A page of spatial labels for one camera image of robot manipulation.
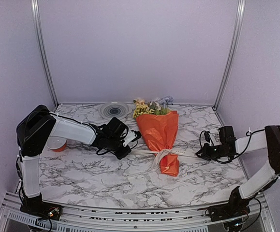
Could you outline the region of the yellow daisy fake bunch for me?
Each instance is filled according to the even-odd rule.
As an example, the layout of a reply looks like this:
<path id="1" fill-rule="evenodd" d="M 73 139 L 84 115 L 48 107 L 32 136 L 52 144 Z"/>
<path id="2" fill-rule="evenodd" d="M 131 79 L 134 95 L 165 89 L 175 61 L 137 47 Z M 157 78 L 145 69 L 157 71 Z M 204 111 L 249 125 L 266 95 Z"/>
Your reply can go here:
<path id="1" fill-rule="evenodd" d="M 137 104 L 135 106 L 135 110 L 133 112 L 133 118 L 137 118 L 140 115 L 153 115 L 155 114 L 155 110 L 151 109 L 148 105 L 146 104 Z"/>

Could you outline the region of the cream ribbon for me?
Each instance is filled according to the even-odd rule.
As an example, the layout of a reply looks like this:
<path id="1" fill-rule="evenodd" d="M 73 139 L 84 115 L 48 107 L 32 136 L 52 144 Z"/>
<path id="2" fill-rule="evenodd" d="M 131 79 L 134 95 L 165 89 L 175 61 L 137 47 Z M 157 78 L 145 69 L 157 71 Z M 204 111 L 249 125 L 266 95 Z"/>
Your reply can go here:
<path id="1" fill-rule="evenodd" d="M 152 163 L 151 167 L 148 170 L 146 170 L 144 172 L 133 173 L 133 174 L 129 170 L 126 170 L 123 173 L 124 177 L 135 177 L 135 176 L 138 176 L 138 175 L 144 175 L 144 174 L 148 174 L 150 172 L 156 171 L 160 162 L 161 162 L 161 160 L 165 156 L 170 155 L 170 154 L 175 154 L 175 155 L 178 155 L 178 156 L 181 156 L 181 157 L 187 157 L 187 158 L 193 158 L 193 159 L 198 158 L 194 153 L 186 153 L 183 150 L 173 150 L 173 149 L 163 149 L 162 151 L 136 150 L 136 151 L 132 151 L 131 154 L 141 155 L 141 156 L 154 154 L 155 157 L 154 157 L 154 160 L 153 160 L 153 163 Z"/>

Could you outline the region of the brown orange wrapping paper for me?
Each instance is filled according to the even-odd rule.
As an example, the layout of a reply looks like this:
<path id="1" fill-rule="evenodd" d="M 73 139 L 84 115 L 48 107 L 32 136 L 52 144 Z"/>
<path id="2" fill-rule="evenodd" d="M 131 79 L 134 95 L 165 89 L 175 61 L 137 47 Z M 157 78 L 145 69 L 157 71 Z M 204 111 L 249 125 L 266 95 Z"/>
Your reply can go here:
<path id="1" fill-rule="evenodd" d="M 151 151 L 172 149 L 178 132 L 179 114 L 170 111 L 166 115 L 140 115 L 135 118 L 139 131 Z M 176 177 L 179 173 L 178 155 L 165 156 L 157 169 L 162 174 Z"/>

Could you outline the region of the pink rose fake stem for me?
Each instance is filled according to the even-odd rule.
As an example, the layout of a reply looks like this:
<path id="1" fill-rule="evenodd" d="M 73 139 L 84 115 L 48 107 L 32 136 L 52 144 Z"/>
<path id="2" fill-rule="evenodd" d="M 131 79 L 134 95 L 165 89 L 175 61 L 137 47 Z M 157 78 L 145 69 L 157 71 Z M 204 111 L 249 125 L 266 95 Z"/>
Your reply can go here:
<path id="1" fill-rule="evenodd" d="M 138 106 L 138 105 L 144 105 L 145 104 L 145 100 L 142 98 L 137 98 L 135 100 L 133 100 L 133 103 Z"/>

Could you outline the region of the green leafy fake stem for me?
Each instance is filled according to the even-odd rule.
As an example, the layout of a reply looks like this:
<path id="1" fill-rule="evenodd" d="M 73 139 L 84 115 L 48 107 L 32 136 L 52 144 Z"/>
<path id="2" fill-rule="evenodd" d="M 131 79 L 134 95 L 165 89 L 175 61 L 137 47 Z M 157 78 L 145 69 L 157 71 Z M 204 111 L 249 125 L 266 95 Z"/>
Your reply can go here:
<path id="1" fill-rule="evenodd" d="M 148 113 L 151 115 L 166 115 L 171 110 L 168 109 L 168 105 L 160 104 L 156 101 L 151 101 L 148 103 Z"/>

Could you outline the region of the blue fake flower stem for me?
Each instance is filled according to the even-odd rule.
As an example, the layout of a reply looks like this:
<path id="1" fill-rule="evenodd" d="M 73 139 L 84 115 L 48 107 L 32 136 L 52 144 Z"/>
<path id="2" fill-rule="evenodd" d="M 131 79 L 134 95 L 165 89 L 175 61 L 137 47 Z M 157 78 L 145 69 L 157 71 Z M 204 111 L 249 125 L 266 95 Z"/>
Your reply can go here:
<path id="1" fill-rule="evenodd" d="M 173 104 L 174 99 L 171 96 L 166 96 L 163 98 L 156 98 L 153 101 L 158 103 L 162 108 L 167 108 L 168 105 Z"/>

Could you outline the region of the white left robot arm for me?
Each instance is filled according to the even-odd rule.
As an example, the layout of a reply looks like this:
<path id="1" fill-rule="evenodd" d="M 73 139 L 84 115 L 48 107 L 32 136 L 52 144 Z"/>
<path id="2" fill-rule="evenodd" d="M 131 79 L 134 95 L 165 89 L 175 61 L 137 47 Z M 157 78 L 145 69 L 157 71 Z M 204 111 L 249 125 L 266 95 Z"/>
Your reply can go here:
<path id="1" fill-rule="evenodd" d="M 78 141 L 97 148 L 98 155 L 109 152 L 119 160 L 131 152 L 129 144 L 137 138 L 137 132 L 116 117 L 107 124 L 96 126 L 59 116 L 44 105 L 38 105 L 18 124 L 16 134 L 23 190 L 29 198 L 27 207 L 36 215 L 46 211 L 46 204 L 38 198 L 41 193 L 39 159 L 50 137 Z"/>

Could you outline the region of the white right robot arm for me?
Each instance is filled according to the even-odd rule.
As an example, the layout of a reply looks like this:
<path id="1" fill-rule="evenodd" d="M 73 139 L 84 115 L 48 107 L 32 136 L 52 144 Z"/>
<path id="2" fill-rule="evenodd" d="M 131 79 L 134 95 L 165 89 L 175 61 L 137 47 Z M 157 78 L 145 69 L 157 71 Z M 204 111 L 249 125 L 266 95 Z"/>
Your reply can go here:
<path id="1" fill-rule="evenodd" d="M 268 125 L 263 129 L 249 131 L 244 137 L 236 138 L 232 126 L 218 129 L 217 144 L 210 132 L 200 134 L 206 142 L 200 143 L 196 156 L 219 164 L 229 164 L 245 155 L 260 155 L 263 166 L 239 187 L 232 190 L 225 213 L 234 217 L 248 205 L 249 201 L 259 192 L 270 188 L 280 178 L 280 125 Z"/>

